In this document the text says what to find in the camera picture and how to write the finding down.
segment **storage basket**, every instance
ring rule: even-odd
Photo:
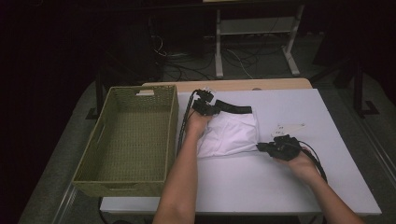
[[[176,86],[110,88],[73,184],[93,197],[161,196],[177,118]]]

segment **black waistband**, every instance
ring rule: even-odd
[[[251,106],[238,106],[238,105],[230,105],[221,100],[216,100],[215,106],[220,108],[221,111],[231,113],[231,114],[251,114]]]

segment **person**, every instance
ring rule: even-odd
[[[153,223],[194,223],[198,185],[197,142],[210,120],[209,116],[190,111],[184,142],[166,178]],[[275,160],[289,166],[312,189],[328,223],[363,223],[323,180],[315,164],[303,152],[291,161]]]

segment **person's right arm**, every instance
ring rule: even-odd
[[[338,197],[326,181],[324,181],[315,164],[303,152],[300,152],[298,157],[291,161],[276,161],[287,164],[293,173],[312,189],[323,215],[330,224],[363,223],[361,218],[358,217],[341,198]]]

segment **floor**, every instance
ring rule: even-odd
[[[322,35],[297,36],[292,54],[301,77],[310,78],[325,67],[312,61]],[[285,35],[236,35],[222,40],[224,79],[289,78],[292,77],[281,52]],[[163,63],[163,81],[214,79],[214,45],[212,37],[205,39],[204,52],[190,55],[185,52],[157,49],[167,55]],[[337,89],[332,84],[337,73],[313,83],[328,107],[332,118],[358,165],[367,185],[382,210],[380,216],[364,217],[368,224],[396,222],[396,107],[384,95],[378,83],[364,76],[363,99],[375,104],[379,115],[361,119],[352,109],[352,87]],[[90,198],[70,185],[94,120],[85,119],[95,107],[92,84],[82,95],[55,148],[20,223],[105,223],[98,213],[98,199]],[[113,216],[102,214],[107,223],[123,219],[135,224],[146,223],[152,216]],[[310,223],[312,217],[300,217]],[[318,217],[314,223],[320,223]]]

